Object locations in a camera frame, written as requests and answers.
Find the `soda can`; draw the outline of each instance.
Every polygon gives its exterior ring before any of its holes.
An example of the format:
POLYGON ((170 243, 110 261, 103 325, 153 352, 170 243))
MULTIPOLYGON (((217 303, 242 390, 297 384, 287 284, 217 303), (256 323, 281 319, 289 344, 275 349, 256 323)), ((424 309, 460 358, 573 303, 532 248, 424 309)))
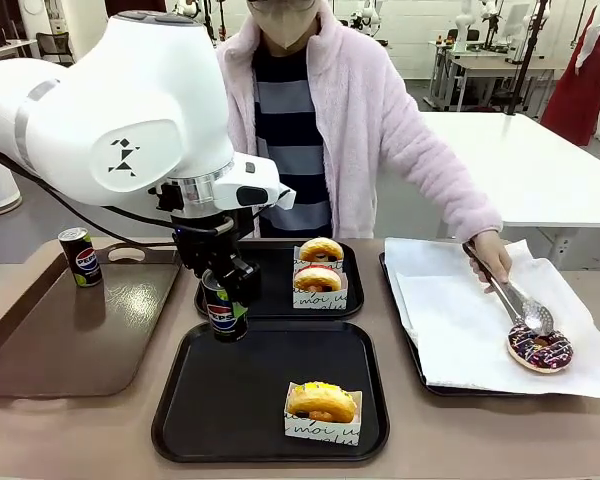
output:
POLYGON ((221 342, 236 342, 247 334, 247 308, 229 300, 227 291, 218 283, 213 272, 202 275, 202 290, 207 303, 213 334, 221 342))
POLYGON ((58 235, 58 240, 79 287, 93 287, 102 281, 102 270, 86 228, 65 230, 58 235))

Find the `pastry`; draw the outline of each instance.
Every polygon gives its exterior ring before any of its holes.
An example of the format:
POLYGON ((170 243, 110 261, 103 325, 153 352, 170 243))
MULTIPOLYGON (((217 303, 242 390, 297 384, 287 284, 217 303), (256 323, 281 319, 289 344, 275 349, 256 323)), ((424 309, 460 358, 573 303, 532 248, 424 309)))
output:
POLYGON ((356 403, 349 393, 336 385, 308 382, 291 390, 287 411, 312 420, 351 423, 356 413, 356 403))
POLYGON ((305 262, 336 262, 344 258, 344 251, 338 242, 318 237, 300 247, 298 258, 305 262))
POLYGON ((312 265, 298 270, 293 286, 308 292, 335 292, 342 289, 342 279, 329 267, 312 265))
POLYGON ((555 373, 565 368, 573 358, 571 342, 558 331, 541 337, 525 324, 509 331, 508 349, 523 366, 540 373, 555 373))

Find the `tongs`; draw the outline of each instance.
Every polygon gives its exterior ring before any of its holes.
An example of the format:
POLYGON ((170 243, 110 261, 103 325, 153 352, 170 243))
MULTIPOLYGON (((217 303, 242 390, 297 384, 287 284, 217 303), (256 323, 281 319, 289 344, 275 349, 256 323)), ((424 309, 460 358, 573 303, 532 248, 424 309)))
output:
POLYGON ((553 332, 553 316, 547 307, 525 293, 511 279, 498 282, 489 266, 480 260, 472 241, 462 244, 464 252, 478 263, 480 271, 493 287, 514 325, 526 324, 536 335, 546 337, 553 332))

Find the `red apron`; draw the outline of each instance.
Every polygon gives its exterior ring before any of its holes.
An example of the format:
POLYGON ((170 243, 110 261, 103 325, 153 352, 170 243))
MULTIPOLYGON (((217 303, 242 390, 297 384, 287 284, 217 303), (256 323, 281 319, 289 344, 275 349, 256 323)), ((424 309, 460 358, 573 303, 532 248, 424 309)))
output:
POLYGON ((575 71, 576 58, 592 19, 593 12, 540 121, 577 146, 589 144, 600 113, 600 37, 578 75, 575 71))

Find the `desk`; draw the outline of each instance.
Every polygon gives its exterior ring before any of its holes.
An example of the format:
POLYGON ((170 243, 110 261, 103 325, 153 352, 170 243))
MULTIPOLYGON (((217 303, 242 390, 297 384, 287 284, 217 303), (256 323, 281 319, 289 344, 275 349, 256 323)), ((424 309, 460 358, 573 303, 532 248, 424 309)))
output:
MULTIPOLYGON (((115 242, 93 240, 98 248, 115 242)), ((363 308, 351 321, 373 340, 391 422, 388 442, 374 460, 196 465, 160 457, 151 445, 151 421, 180 340, 202 322, 193 306, 198 281, 183 269, 129 388, 107 398, 0 399, 0 477, 504 480, 600 476, 600 400, 559 395, 444 398, 426 392, 417 380, 378 263, 384 241, 346 243, 356 253, 365 294, 363 308), (542 461, 535 461, 539 451, 542 461)), ((10 277, 10 288, 0 292, 0 316, 61 253, 58 242, 52 241, 20 266, 10 277)), ((600 272, 570 272, 567 280, 600 328, 600 272)))
MULTIPOLYGON (((458 106, 456 109, 458 112, 462 111, 462 100, 464 98, 464 92, 466 90, 467 81, 469 80, 469 78, 490 79, 489 86, 487 87, 487 93, 485 94, 485 101, 488 102, 488 99, 493 93, 493 88, 495 86, 496 79, 515 77, 520 69, 520 65, 513 65, 509 62, 506 62, 502 56, 478 58, 460 57, 453 58, 451 61, 453 62, 450 74, 451 79, 455 78, 458 67, 463 69, 463 74, 461 75, 460 80, 460 98, 458 99, 458 106)), ((550 58, 532 58, 531 62, 529 63, 529 68, 527 70, 527 76, 530 78, 530 84, 527 89, 527 92, 533 91, 537 77, 542 76, 548 72, 550 73, 549 81, 552 81, 555 76, 555 71, 562 70, 564 68, 566 68, 566 62, 563 60, 555 60, 550 58)), ((451 81, 448 84, 447 95, 445 96, 445 99, 448 98, 449 101, 451 101, 451 97, 453 95, 453 88, 454 81, 451 81)), ((531 95, 527 93, 527 95, 525 95, 524 100, 525 111, 527 108, 529 108, 530 100, 531 95)))
POLYGON ((31 53, 33 54, 33 57, 40 58, 37 48, 37 40, 7 40, 7 45, 0 47, 0 58, 17 53, 19 48, 27 45, 31 46, 31 53))
MULTIPOLYGON (((469 42, 467 45, 480 45, 483 41, 469 42)), ((444 109, 445 93, 447 86, 452 78, 449 76, 451 69, 451 59, 454 57, 502 57, 501 53, 492 52, 490 50, 467 50, 466 52, 453 52, 452 46, 437 44, 434 41, 429 41, 429 45, 433 45, 436 49, 435 59, 433 62, 433 70, 431 71, 431 79, 429 80, 429 94, 424 97, 432 108, 444 109)))
POLYGON ((593 155, 521 114, 423 115, 467 165, 505 226, 558 228, 549 254, 556 267, 579 228, 600 228, 600 160, 593 155))

